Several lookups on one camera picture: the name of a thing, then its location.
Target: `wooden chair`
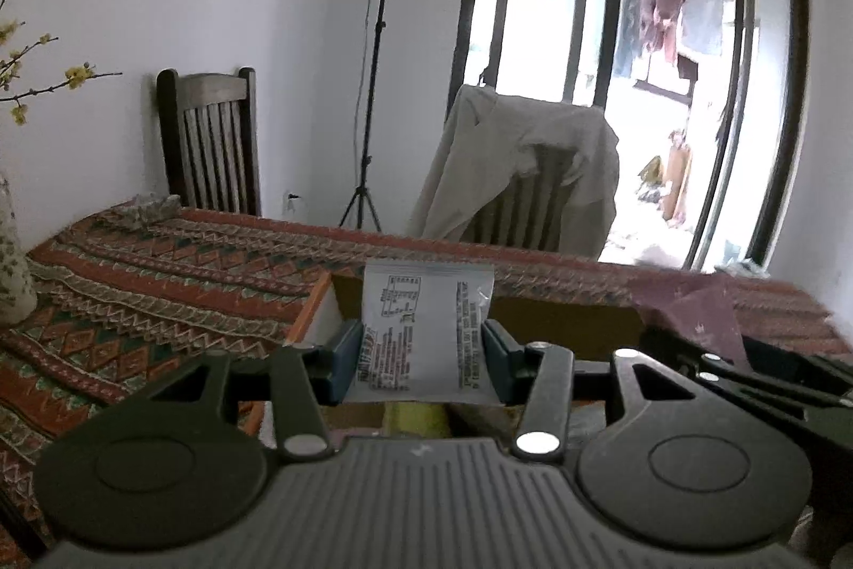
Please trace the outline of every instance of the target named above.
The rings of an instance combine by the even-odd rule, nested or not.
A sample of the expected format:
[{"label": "wooden chair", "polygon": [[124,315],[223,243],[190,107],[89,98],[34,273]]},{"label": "wooden chair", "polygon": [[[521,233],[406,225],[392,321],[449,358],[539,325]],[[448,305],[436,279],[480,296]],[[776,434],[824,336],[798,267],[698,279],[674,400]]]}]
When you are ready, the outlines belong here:
[{"label": "wooden chair", "polygon": [[170,194],[193,208],[260,215],[255,71],[157,76]]},{"label": "wooden chair", "polygon": [[468,223],[462,241],[557,251],[560,218],[570,194],[562,181],[572,157],[570,151],[536,146],[539,172],[513,177]]}]

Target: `vase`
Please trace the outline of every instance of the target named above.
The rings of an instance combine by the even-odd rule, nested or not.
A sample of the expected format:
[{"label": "vase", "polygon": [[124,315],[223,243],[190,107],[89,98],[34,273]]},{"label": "vase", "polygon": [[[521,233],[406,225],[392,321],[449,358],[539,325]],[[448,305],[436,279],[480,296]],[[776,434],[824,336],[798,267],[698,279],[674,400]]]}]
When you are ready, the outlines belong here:
[{"label": "vase", "polygon": [[9,180],[0,170],[0,326],[22,322],[36,303],[27,255],[18,239]]}]

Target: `white cloth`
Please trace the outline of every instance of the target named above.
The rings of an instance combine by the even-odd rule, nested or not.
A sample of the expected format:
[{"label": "white cloth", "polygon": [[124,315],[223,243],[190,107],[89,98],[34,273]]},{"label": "white cloth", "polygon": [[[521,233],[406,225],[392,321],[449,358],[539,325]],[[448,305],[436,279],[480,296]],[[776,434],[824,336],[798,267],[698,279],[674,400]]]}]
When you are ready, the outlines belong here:
[{"label": "white cloth", "polygon": [[468,222],[516,174],[536,173],[535,146],[573,153],[560,218],[560,253],[597,259],[616,217],[618,138],[596,107],[462,86],[408,222],[410,237],[459,241]]}]

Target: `table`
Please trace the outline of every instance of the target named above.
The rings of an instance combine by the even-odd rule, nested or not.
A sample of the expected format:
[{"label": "table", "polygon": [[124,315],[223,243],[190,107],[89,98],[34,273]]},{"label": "table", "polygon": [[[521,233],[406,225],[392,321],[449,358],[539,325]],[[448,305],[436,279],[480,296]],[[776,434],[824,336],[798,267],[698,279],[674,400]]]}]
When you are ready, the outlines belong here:
[{"label": "table", "polygon": [[[31,474],[54,438],[204,350],[269,354],[287,342],[322,273],[358,276],[370,258],[488,262],[496,295],[552,302],[630,306],[633,283],[691,280],[680,271],[194,209],[134,231],[104,211],[33,250],[37,309],[0,332],[3,489],[46,532]],[[738,279],[729,296],[743,333],[803,353],[847,351],[826,309],[790,285]],[[0,566],[4,551],[9,563],[20,558],[0,538]]]}]

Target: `tripod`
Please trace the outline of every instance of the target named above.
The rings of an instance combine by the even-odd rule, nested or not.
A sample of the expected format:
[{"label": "tripod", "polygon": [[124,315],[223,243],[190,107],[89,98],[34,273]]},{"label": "tripod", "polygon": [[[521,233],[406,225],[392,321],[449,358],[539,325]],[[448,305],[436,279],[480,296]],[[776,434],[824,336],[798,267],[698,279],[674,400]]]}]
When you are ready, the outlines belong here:
[{"label": "tripod", "polygon": [[368,189],[368,165],[372,157],[368,154],[370,148],[370,127],[373,122],[374,98],[376,95],[376,72],[379,68],[379,48],[382,40],[382,30],[385,29],[385,0],[379,0],[379,12],[376,16],[376,34],[374,35],[374,53],[373,63],[370,65],[370,84],[368,87],[368,103],[367,109],[364,112],[364,144],[361,146],[361,176],[358,180],[358,186],[350,198],[350,204],[347,205],[347,210],[340,218],[339,228],[342,228],[347,221],[347,217],[352,211],[353,205],[358,202],[356,228],[361,229],[364,226],[364,202],[367,201],[370,208],[370,215],[373,217],[376,231],[381,232],[382,228],[379,224],[379,216],[376,214],[373,200],[370,198],[370,190]]}]

